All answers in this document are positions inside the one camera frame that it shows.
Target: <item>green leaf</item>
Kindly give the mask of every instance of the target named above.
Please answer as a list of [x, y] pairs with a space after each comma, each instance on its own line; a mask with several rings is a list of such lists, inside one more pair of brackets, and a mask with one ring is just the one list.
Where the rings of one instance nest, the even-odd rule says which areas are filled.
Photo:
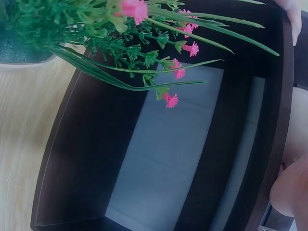
[[169, 25], [163, 24], [163, 23], [161, 23], [161, 22], [155, 21], [155, 20], [153, 20], [153, 19], [151, 19], [151, 18], [147, 18], [146, 20], [149, 21], [149, 22], [151, 22], [151, 23], [153, 23], [153, 24], [156, 24], [156, 25], [158, 25], [158, 26], [164, 27], [164, 28], [166, 28], [166, 29], [168, 29], [168, 30], [175, 31], [175, 32], [179, 32], [180, 34], [188, 35], [188, 36], [190, 36], [190, 37], [192, 37], [192, 38], [194, 38], [194, 39], [200, 40], [200, 41], [202, 41], [202, 42], [206, 42], [206, 43], [208, 43], [208, 44], [211, 44], [211, 45], [213, 45], [213, 46], [216, 46], [216, 47], [225, 49], [225, 50], [230, 51], [230, 52], [233, 53], [233, 51], [231, 51], [228, 47], [225, 47], [225, 46], [223, 46], [223, 45], [221, 45], [221, 44], [219, 44], [219, 43], [217, 43], [217, 42], [214, 42], [214, 41], [212, 41], [212, 40], [205, 39], [205, 38], [203, 38], [203, 37], [201, 37], [201, 36], [198, 36], [198, 35], [194, 35], [194, 34], [187, 33], [187, 32], [185, 32], [185, 31], [176, 29], [176, 28], [174, 28], [174, 27], [172, 27], [172, 26], [169, 26]]
[[174, 44], [175, 49], [181, 54], [183, 46], [187, 43], [187, 41], [176, 41]]
[[260, 1], [253, 1], [253, 0], [236, 0], [236, 1], [244, 1], [244, 2], [249, 2], [249, 3], [253, 3], [253, 4], [258, 4], [258, 5], [266, 5], [263, 2]]
[[0, 21], [7, 21], [9, 20], [9, 16], [6, 13], [6, 7], [3, 1], [0, 1]]

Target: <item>dark brown wood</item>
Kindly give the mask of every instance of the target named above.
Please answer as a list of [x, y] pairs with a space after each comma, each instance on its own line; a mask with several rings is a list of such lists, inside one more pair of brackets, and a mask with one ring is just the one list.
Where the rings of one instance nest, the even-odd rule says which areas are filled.
[[283, 46], [283, 54], [280, 59], [273, 60], [272, 78], [266, 80], [253, 150], [225, 231], [257, 230], [269, 202], [270, 189], [278, 175], [288, 131], [293, 88], [291, 27], [286, 15], [282, 14], [283, 24], [275, 28], [283, 33], [283, 37], [276, 40], [277, 46]]
[[[202, 11], [206, 13], [261, 23], [266, 29], [240, 24], [231, 24], [231, 29], [281, 53], [281, 57], [275, 57], [236, 38], [200, 28], [196, 31], [197, 34], [230, 47], [238, 54], [236, 59], [227, 51], [200, 42], [200, 54], [194, 59], [189, 58], [185, 52], [180, 56], [171, 46], [167, 47], [162, 54], [162, 56], [178, 57], [179, 60], [187, 63], [217, 58], [226, 60], [225, 63], [212, 65], [226, 69], [222, 85], [224, 88], [219, 93], [220, 100], [215, 109], [213, 124], [208, 133], [208, 140], [190, 194], [178, 222], [178, 230], [185, 230], [182, 229], [183, 227], [190, 230], [190, 222], [194, 230], [206, 230], [202, 228], [208, 227], [211, 222], [215, 206], [219, 203], [219, 196], [224, 191], [241, 135], [242, 125], [239, 123], [240, 119], [243, 119], [248, 97], [242, 99], [240, 96], [249, 94], [251, 76], [267, 79], [254, 154], [249, 161], [244, 179], [245, 187], [241, 188], [226, 227], [226, 230], [232, 230], [235, 222], [239, 225], [240, 220], [242, 229], [238, 229], [239, 231], [243, 231], [247, 224], [249, 231], [253, 231], [257, 228], [265, 211], [269, 189], [277, 176], [286, 139], [293, 68], [290, 25], [284, 22], [282, 27], [285, 19], [282, 20], [281, 12], [276, 7], [255, 6], [229, 0], [192, 1], [193, 3], [187, 6], [191, 11], [200, 12], [202, 6]], [[96, 59], [103, 62], [100, 56]], [[130, 84], [142, 84], [138, 77], [131, 79], [123, 73], [117, 75], [113, 72], [113, 74]], [[228, 93], [236, 98], [229, 98]], [[75, 231], [78, 230], [76, 227], [80, 227], [80, 230], [94, 231], [94, 227], [97, 231], [108, 230], [107, 226], [104, 226], [103, 217], [146, 94], [147, 92], [118, 89], [76, 71], [55, 120], [43, 157], [32, 211], [32, 229]], [[236, 108], [234, 112], [231, 111], [229, 103]], [[238, 118], [233, 117], [235, 111], [239, 112]], [[232, 116], [226, 122], [235, 124], [225, 123], [228, 125], [228, 132], [225, 136], [219, 137], [218, 134], [223, 134], [226, 129], [219, 125], [222, 121], [222, 112], [228, 112]], [[223, 156], [223, 151], [226, 151], [223, 146], [226, 143], [230, 144], [230, 150], [225, 154], [226, 156]], [[205, 155], [210, 147], [219, 151], [218, 156]], [[200, 185], [202, 179], [206, 179], [207, 184]], [[209, 188], [211, 184], [218, 189], [217, 194], [211, 192]], [[210, 200], [212, 202], [206, 210], [208, 205], [205, 201]], [[122, 228], [110, 227], [110, 231]]]
[[244, 129], [252, 73], [240, 54], [226, 61], [213, 119], [175, 231], [209, 230], [224, 194]]
[[146, 94], [75, 73], [43, 157], [32, 228], [104, 216]]

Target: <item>green stem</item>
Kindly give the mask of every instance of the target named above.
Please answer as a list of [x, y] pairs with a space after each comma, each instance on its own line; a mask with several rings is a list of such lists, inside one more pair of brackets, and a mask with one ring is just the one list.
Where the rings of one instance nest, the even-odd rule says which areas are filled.
[[[130, 34], [135, 34], [135, 35], [138, 35], [142, 32], [133, 32], [133, 31], [129, 31]], [[145, 37], [149, 38], [149, 39], [155, 39], [157, 40], [159, 37], [155, 37], [155, 36], [152, 36], [152, 35], [148, 35], [148, 34], [144, 34]], [[175, 42], [172, 42], [172, 41], [169, 41], [167, 40], [167, 43], [169, 44], [172, 44], [172, 45], [175, 45]]]

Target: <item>wooden surface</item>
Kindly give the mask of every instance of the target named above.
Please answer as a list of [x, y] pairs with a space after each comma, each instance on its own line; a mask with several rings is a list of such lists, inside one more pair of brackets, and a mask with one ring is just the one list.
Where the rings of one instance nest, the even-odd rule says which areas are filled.
[[46, 143], [75, 68], [0, 71], [0, 230], [29, 231]]

